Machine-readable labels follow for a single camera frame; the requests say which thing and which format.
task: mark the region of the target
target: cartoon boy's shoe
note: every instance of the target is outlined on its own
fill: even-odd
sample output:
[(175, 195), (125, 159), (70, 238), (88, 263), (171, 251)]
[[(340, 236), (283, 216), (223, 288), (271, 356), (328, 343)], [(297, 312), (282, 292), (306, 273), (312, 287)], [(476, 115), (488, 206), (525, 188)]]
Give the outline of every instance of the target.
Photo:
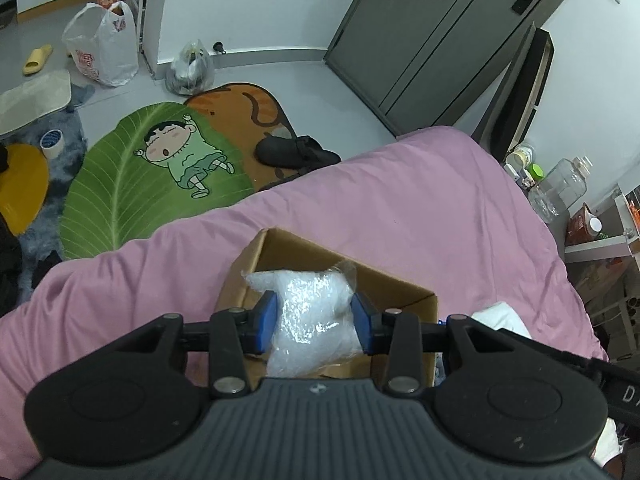
[(202, 198), (204, 196), (207, 196), (208, 194), (209, 194), (208, 189), (199, 189), (191, 195), (191, 198)]

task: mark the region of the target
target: orange rug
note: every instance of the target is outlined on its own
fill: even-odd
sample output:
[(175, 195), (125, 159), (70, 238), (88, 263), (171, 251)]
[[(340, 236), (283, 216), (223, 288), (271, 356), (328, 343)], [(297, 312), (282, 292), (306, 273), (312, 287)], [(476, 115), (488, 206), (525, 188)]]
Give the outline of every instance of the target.
[(271, 168), (254, 157), (255, 145), (265, 136), (296, 136), (279, 102), (267, 90), (251, 83), (229, 83), (190, 97), (185, 102), (209, 120), (242, 153), (244, 172), (254, 189), (296, 173)]

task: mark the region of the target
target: beige mat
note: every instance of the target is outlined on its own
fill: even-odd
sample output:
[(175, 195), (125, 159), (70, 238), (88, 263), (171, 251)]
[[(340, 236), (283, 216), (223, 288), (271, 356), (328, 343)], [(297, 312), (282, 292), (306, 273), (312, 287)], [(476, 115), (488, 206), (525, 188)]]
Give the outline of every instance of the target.
[(0, 137), (43, 115), (61, 110), (71, 101), (68, 70), (32, 76), (20, 86), (0, 94)]

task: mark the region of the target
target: green leaf-shaped rug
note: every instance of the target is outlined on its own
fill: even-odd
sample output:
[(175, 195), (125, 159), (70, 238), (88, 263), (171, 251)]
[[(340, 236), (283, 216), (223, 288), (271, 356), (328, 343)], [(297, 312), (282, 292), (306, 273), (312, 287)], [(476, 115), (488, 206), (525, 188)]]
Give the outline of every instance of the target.
[(66, 197), (60, 239), (67, 258), (90, 258), (253, 192), (242, 154), (205, 118), (177, 103), (151, 105), (123, 118), (86, 154)]

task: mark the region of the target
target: pink bed sheet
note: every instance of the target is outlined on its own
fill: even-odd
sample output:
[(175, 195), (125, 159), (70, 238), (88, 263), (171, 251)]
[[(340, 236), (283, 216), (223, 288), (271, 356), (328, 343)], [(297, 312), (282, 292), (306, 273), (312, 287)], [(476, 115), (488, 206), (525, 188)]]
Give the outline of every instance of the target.
[(0, 320), (0, 476), (39, 460), (22, 406), (40, 379), (166, 312), (207, 319), (229, 264), (270, 226), (434, 290), (441, 319), (505, 301), (534, 339), (604, 357), (526, 197), (465, 134), (429, 128), (55, 267)]

